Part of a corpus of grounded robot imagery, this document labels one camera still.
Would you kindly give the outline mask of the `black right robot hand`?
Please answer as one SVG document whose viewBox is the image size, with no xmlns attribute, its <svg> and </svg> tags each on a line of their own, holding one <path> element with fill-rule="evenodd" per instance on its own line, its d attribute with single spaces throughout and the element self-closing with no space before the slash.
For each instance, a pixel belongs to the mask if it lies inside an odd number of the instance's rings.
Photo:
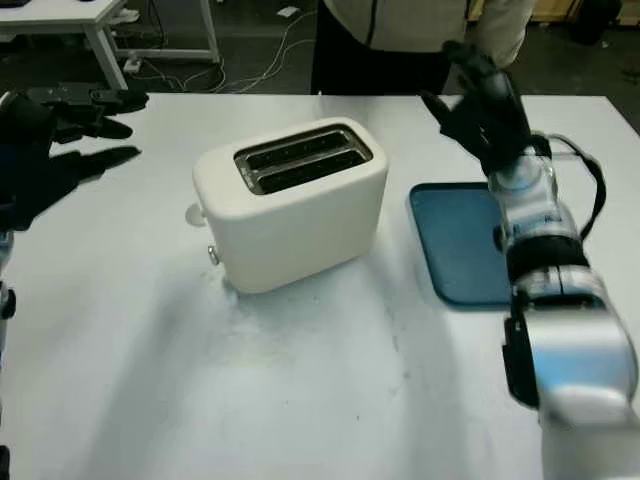
<svg viewBox="0 0 640 480">
<path fill-rule="evenodd" d="M 464 94 L 454 106 L 425 92 L 421 99 L 440 133 L 479 160 L 485 175 L 513 164 L 531 145 L 520 94 L 507 72 L 477 47 L 446 41 L 442 53 L 460 71 Z"/>
</svg>

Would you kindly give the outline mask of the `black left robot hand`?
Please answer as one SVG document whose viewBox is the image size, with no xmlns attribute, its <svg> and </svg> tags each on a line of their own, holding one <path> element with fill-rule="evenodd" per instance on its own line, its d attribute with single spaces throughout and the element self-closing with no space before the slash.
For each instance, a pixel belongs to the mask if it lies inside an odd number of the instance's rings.
<svg viewBox="0 0 640 480">
<path fill-rule="evenodd" d="M 80 184 L 140 154 L 124 145 L 53 156 L 54 144 L 85 137 L 126 140 L 133 129 L 116 115 L 144 109 L 149 96 L 93 83 L 6 91 L 1 95 L 1 231 L 27 230 Z"/>
</svg>

